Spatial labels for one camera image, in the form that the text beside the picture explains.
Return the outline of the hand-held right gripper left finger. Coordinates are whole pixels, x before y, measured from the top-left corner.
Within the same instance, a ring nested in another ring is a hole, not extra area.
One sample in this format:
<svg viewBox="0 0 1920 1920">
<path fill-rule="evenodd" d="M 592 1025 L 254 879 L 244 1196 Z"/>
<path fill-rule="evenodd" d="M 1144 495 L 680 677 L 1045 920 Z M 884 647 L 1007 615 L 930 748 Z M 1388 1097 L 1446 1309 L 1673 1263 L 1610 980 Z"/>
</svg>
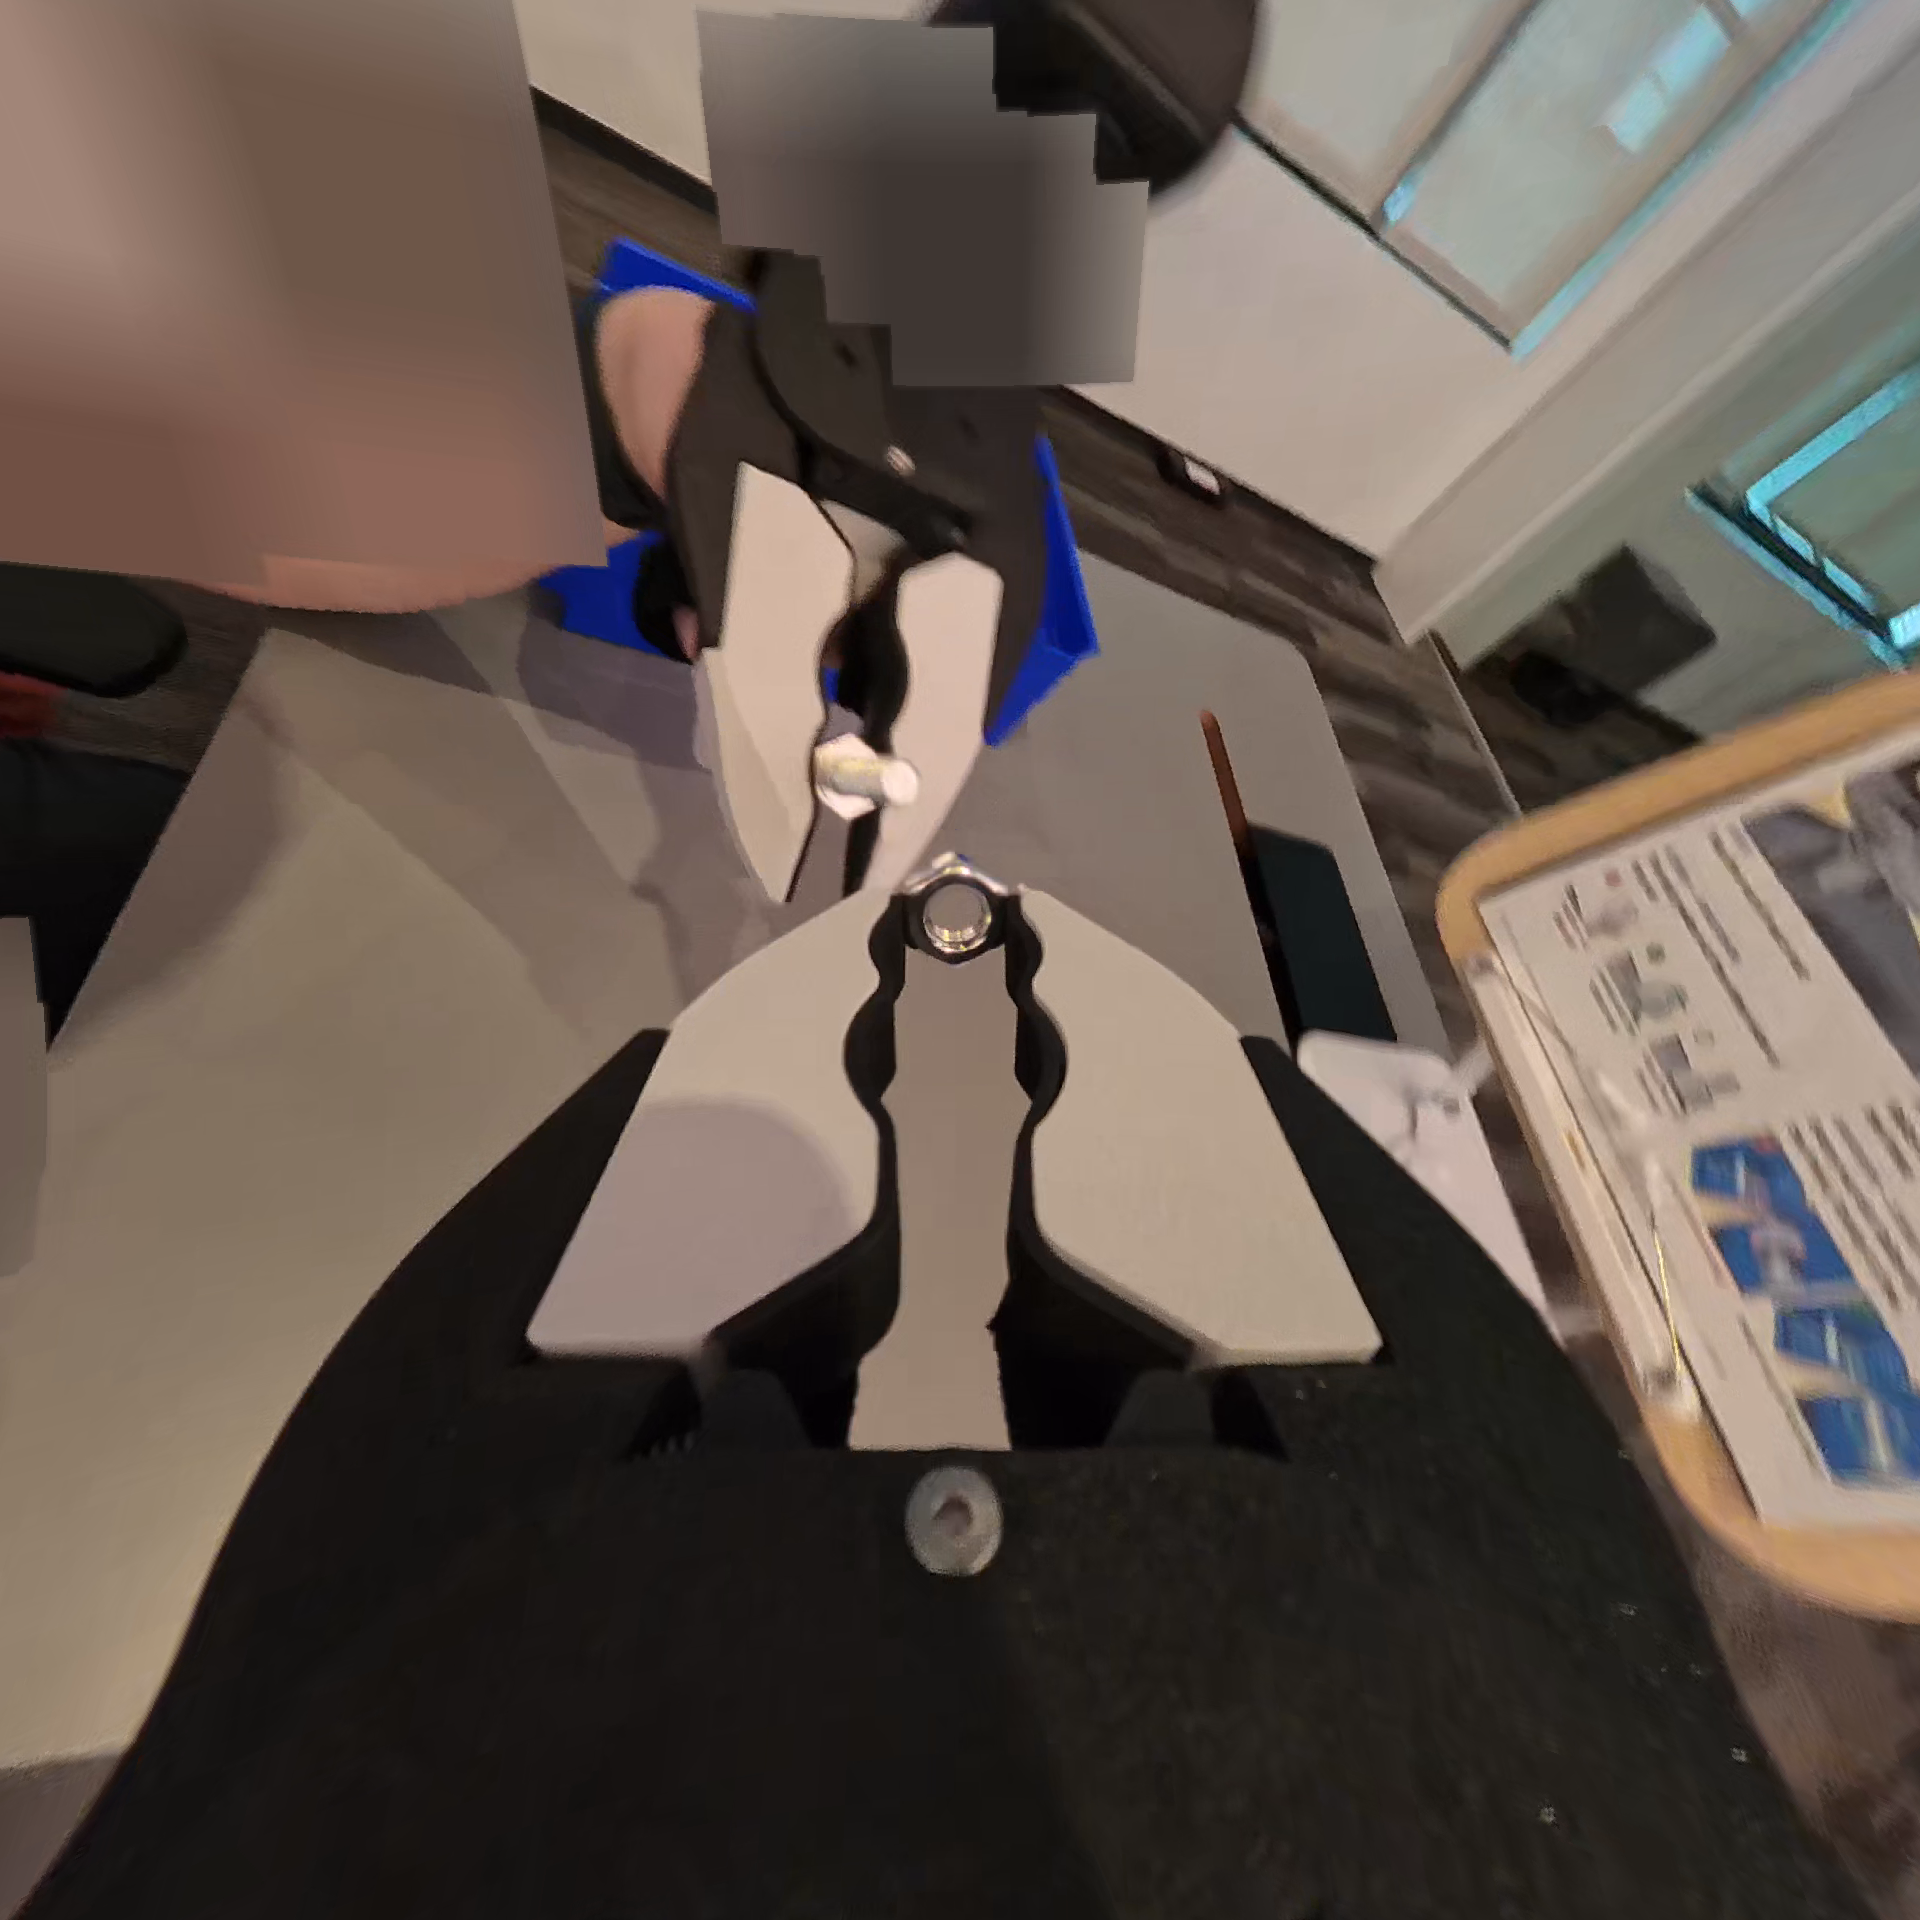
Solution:
<svg viewBox="0 0 1920 1920">
<path fill-rule="evenodd" d="M 775 1375 L 844 1446 L 895 1318 L 884 1093 L 900 907 L 845 900 L 757 949 L 671 1021 L 526 1336 L 549 1359 Z"/>
</svg>

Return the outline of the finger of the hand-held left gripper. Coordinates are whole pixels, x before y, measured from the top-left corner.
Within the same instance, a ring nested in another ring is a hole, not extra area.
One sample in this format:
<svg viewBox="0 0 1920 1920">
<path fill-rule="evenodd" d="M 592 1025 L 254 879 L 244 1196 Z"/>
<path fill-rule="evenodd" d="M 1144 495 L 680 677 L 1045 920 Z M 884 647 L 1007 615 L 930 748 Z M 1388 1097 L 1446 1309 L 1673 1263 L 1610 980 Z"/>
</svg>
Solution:
<svg viewBox="0 0 1920 1920">
<path fill-rule="evenodd" d="M 868 696 L 860 736 L 919 769 L 919 803 L 850 820 L 845 893 L 894 893 L 932 851 L 982 748 L 998 620 L 1001 575 L 972 558 L 900 572 L 880 654 L 900 689 Z"/>
<path fill-rule="evenodd" d="M 736 470 L 727 587 L 694 696 L 727 827 L 775 902 L 790 899 L 824 808 L 810 753 L 829 726 L 826 643 L 900 552 L 873 518 L 764 468 Z"/>
</svg>

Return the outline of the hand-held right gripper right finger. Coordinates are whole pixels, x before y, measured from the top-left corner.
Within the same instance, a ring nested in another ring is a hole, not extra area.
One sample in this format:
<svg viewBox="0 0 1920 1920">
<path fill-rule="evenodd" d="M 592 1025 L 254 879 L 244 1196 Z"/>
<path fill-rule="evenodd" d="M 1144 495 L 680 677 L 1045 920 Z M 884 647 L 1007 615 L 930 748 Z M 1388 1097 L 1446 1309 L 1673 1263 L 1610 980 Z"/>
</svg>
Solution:
<svg viewBox="0 0 1920 1920">
<path fill-rule="evenodd" d="M 1142 1381 L 1369 1364 L 1362 1300 L 1239 1029 L 1055 895 L 1004 919 L 1014 1141 L 998 1392 L 1014 1448 L 1095 1448 Z"/>
</svg>

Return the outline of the silver hex bolt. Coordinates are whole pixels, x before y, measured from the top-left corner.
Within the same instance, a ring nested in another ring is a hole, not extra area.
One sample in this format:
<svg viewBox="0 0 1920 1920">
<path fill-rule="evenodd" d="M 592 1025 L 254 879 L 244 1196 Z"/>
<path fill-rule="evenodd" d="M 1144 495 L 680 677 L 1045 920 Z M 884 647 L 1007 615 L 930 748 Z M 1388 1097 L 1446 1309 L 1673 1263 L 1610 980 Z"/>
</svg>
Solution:
<svg viewBox="0 0 1920 1920">
<path fill-rule="evenodd" d="M 874 749 L 860 734 L 826 736 L 810 753 L 814 796 L 841 820 L 919 803 L 921 775 L 900 757 Z"/>
</svg>

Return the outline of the blue plastic bin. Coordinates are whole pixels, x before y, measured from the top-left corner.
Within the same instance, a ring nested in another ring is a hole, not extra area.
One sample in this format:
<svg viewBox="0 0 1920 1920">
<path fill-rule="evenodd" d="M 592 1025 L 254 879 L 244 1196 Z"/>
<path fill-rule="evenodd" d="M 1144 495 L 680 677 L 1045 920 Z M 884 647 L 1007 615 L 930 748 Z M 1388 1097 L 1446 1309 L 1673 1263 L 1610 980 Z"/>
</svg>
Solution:
<svg viewBox="0 0 1920 1920">
<path fill-rule="evenodd" d="M 713 299 L 752 313 L 752 293 L 642 241 L 617 236 L 608 241 L 597 267 L 586 309 L 628 293 L 673 289 Z M 1040 504 L 1045 528 L 1045 561 L 1040 615 L 1031 638 L 1016 654 L 1013 677 L 1001 689 L 982 739 L 998 748 L 1028 712 L 1032 712 L 1070 671 L 1096 655 L 1096 628 L 1087 603 L 1087 587 L 1065 504 L 1062 478 L 1046 433 L 1036 437 L 1036 468 L 1040 473 Z M 664 638 L 642 628 L 636 617 L 636 595 L 664 582 L 660 537 L 624 532 L 608 547 L 601 566 L 558 566 L 536 581 L 558 612 L 564 633 L 584 636 L 649 659 L 668 659 Z"/>
</svg>

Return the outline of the silver hex nut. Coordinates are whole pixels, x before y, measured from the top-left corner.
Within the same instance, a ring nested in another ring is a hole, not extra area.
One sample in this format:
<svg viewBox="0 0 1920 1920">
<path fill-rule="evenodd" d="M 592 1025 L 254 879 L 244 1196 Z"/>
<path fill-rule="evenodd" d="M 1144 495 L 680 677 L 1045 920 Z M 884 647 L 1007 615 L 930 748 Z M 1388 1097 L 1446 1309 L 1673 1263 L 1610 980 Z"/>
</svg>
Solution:
<svg viewBox="0 0 1920 1920">
<path fill-rule="evenodd" d="M 1001 949 L 1016 899 L 1016 886 L 958 853 L 936 854 L 895 892 L 909 949 L 949 967 Z"/>
</svg>

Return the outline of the person's left hand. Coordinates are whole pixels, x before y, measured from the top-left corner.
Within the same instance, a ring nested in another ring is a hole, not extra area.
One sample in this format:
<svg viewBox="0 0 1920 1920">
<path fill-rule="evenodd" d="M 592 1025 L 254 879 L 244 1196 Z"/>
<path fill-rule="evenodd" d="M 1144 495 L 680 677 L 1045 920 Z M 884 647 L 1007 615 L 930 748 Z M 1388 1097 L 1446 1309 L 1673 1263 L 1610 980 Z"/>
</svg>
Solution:
<svg viewBox="0 0 1920 1920">
<path fill-rule="evenodd" d="M 713 302 L 679 288 L 644 288 L 582 307 L 578 350 L 593 485 L 604 518 L 656 537 L 639 575 L 636 624 L 687 662 L 704 648 L 676 501 L 680 420 L 704 368 Z"/>
</svg>

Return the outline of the white board stand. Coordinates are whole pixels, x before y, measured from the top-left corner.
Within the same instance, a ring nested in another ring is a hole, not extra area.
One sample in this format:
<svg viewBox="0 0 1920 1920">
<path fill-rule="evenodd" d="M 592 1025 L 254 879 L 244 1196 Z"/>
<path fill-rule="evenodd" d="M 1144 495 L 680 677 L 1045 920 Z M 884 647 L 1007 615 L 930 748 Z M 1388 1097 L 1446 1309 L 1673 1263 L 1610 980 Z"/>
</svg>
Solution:
<svg viewBox="0 0 1920 1920">
<path fill-rule="evenodd" d="M 1506 1196 L 1474 1097 L 1492 1056 L 1454 1060 L 1399 1043 L 1304 1030 L 1293 1057 L 1376 1145 L 1429 1191 L 1552 1327 L 1552 1308 Z"/>
</svg>

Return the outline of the black phone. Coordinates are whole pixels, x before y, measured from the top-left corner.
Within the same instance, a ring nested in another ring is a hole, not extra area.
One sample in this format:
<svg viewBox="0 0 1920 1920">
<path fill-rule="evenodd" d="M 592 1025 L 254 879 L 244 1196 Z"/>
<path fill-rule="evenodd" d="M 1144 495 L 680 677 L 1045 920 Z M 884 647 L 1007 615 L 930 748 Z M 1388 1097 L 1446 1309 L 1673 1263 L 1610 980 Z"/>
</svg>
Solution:
<svg viewBox="0 0 1920 1920">
<path fill-rule="evenodd" d="M 1378 975 L 1330 847 L 1249 827 L 1255 916 L 1287 1043 L 1308 1033 L 1396 1043 Z"/>
</svg>

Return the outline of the instruction poster board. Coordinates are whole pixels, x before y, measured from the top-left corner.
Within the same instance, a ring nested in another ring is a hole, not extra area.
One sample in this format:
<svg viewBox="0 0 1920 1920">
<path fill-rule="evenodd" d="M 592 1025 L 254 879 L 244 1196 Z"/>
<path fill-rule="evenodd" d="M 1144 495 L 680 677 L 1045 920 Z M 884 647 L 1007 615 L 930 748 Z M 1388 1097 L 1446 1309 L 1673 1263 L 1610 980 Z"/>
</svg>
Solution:
<svg viewBox="0 0 1920 1920">
<path fill-rule="evenodd" d="M 1681 1507 L 1917 1619 L 1914 669 L 1488 832 L 1436 924 Z"/>
</svg>

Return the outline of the dark storage box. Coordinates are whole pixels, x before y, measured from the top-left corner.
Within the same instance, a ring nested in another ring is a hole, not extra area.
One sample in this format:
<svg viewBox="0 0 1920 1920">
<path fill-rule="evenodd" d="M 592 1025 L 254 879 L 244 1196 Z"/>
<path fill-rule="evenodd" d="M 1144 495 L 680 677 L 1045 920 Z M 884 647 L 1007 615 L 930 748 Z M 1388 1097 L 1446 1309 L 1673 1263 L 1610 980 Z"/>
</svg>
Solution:
<svg viewBox="0 0 1920 1920">
<path fill-rule="evenodd" d="M 1569 729 L 1634 704 L 1714 643 L 1686 590 L 1658 561 L 1620 547 L 1522 620 L 1500 655 L 1513 695 Z"/>
</svg>

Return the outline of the large window with blinds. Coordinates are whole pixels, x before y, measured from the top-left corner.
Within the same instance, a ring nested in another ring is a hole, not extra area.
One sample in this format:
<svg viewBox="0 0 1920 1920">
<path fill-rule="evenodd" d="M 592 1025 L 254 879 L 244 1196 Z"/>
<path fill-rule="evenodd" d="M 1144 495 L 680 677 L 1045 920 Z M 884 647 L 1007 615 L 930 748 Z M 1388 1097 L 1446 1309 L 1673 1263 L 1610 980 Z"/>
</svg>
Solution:
<svg viewBox="0 0 1920 1920">
<path fill-rule="evenodd" d="M 1239 132 L 1526 351 L 1856 4 L 1284 3 Z"/>
</svg>

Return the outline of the glass partition window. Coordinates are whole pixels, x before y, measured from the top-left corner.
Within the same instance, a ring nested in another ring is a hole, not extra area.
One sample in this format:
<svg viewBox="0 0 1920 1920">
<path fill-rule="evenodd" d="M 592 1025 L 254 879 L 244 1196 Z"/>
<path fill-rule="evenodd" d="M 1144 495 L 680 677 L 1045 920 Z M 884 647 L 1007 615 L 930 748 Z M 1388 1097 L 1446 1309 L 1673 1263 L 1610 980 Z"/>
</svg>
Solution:
<svg viewBox="0 0 1920 1920">
<path fill-rule="evenodd" d="M 1917 365 L 1830 383 L 1688 503 L 1885 668 L 1917 652 Z"/>
</svg>

